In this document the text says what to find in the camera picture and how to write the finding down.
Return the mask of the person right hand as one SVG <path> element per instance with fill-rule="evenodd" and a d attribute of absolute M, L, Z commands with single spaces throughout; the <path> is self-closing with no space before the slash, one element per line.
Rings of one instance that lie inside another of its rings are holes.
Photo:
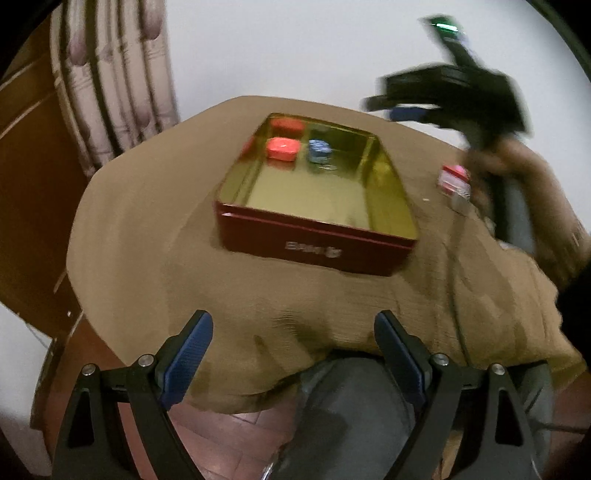
<path fill-rule="evenodd" d="M 541 156 L 519 140 L 504 137 L 488 150 L 469 150 L 464 165 L 471 177 L 472 202 L 486 216 L 493 213 L 488 177 L 517 182 L 529 209 L 535 260 L 557 289 L 564 289 L 589 264 L 590 234 Z"/>

